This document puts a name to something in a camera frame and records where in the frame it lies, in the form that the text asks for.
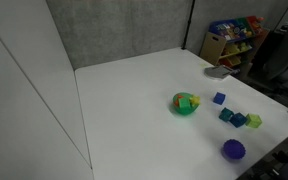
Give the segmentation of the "green bowl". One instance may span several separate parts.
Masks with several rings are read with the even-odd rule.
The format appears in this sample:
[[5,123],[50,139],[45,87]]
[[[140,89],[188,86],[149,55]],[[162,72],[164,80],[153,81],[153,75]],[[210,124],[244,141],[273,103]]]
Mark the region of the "green bowl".
[[[177,94],[182,95],[183,98],[187,98],[188,100],[189,100],[189,98],[193,95],[193,94],[186,93],[186,92],[180,92],[180,93],[177,93]],[[181,115],[189,115],[189,114],[193,113],[193,112],[199,107],[200,104],[199,104],[198,106],[192,106],[191,103],[190,103],[191,107],[190,107],[189,109],[181,109],[180,107],[175,106],[175,105],[174,105],[174,102],[175,102],[175,100],[176,100],[176,95],[177,95],[177,94],[175,94],[175,95],[173,96],[173,99],[172,99],[172,103],[173,103],[174,109],[175,109],[175,111],[176,111],[177,113],[179,113],[179,114],[181,114]]]

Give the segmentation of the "teal green toy block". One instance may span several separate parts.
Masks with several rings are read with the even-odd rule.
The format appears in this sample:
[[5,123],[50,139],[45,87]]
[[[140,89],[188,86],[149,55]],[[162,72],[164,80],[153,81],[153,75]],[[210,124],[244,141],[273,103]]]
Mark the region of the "teal green toy block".
[[219,115],[219,118],[220,118],[221,120],[223,120],[224,122],[228,122],[233,115],[234,115],[234,113],[233,113],[230,109],[224,108],[224,109],[221,111],[221,113],[220,113],[220,115]]

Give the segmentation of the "orange toy in bowl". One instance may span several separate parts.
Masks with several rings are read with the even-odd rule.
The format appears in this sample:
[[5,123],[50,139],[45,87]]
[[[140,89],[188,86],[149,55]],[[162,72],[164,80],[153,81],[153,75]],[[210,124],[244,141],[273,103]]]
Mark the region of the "orange toy in bowl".
[[182,95],[180,95],[180,94],[177,94],[177,95],[176,95],[176,100],[175,100],[175,102],[174,102],[174,105],[175,105],[175,106],[179,107],[179,100],[180,100],[181,98],[183,98]]

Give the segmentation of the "green cube in bowl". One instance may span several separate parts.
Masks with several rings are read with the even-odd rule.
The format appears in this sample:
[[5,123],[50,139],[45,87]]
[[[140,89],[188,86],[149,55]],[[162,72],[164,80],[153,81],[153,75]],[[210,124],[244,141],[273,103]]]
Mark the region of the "green cube in bowl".
[[187,98],[180,98],[179,99],[179,107],[181,109],[189,109],[191,107],[190,101]]

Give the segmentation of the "yellow star toy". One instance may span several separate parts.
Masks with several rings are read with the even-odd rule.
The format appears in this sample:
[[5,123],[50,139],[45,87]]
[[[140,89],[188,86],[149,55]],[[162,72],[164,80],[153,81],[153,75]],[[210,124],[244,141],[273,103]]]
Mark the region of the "yellow star toy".
[[192,95],[190,98],[189,98],[189,101],[191,103],[192,106],[198,106],[200,104],[200,97],[199,96],[195,96],[195,95]]

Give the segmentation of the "dark blue cube toy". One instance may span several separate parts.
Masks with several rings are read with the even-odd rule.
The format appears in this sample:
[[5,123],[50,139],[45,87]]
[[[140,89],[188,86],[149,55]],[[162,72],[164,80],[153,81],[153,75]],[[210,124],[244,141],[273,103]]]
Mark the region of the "dark blue cube toy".
[[234,114],[230,119],[230,123],[236,128],[243,126],[246,121],[247,118],[241,113]]

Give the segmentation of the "wooden toy storage shelf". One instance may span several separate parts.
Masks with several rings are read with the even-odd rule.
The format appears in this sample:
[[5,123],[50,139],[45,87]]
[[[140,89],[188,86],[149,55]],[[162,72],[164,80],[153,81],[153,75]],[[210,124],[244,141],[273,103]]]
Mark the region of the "wooden toy storage shelf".
[[247,16],[212,22],[199,56],[230,68],[250,63],[269,34],[262,21],[262,17]]

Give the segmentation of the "lime green cube toy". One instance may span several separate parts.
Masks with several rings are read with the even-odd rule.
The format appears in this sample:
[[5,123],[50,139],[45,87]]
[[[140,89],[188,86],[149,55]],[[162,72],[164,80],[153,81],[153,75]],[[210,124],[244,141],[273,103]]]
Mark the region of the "lime green cube toy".
[[262,124],[262,120],[257,114],[248,114],[246,116],[247,121],[245,123],[246,126],[251,128],[258,128]]

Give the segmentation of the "grey flat object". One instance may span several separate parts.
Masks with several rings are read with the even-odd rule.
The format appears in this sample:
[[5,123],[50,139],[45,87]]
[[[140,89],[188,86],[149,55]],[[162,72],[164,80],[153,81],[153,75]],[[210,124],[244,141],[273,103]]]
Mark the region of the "grey flat object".
[[204,74],[206,77],[211,79],[225,79],[229,76],[233,70],[225,65],[208,67],[204,69]]

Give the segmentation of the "black vertical pole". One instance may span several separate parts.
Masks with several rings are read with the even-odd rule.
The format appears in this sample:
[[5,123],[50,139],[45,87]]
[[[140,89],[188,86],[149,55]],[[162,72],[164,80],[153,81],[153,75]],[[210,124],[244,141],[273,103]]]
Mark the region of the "black vertical pole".
[[186,44],[187,44],[188,34],[189,34],[190,25],[191,25],[191,21],[192,21],[192,16],[194,13],[195,3],[196,3],[196,0],[192,0],[191,6],[190,6],[189,16],[188,16],[188,20],[187,20],[187,25],[186,25],[186,29],[185,29],[185,34],[184,34],[184,38],[183,38],[183,43],[181,45],[182,50],[186,49]]

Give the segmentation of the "purple spiky ball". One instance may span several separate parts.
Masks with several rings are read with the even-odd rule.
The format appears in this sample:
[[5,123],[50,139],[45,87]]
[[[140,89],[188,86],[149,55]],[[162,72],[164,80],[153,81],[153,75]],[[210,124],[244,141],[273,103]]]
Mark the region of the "purple spiky ball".
[[235,139],[227,140],[223,145],[224,154],[234,160],[242,159],[246,155],[244,145]]

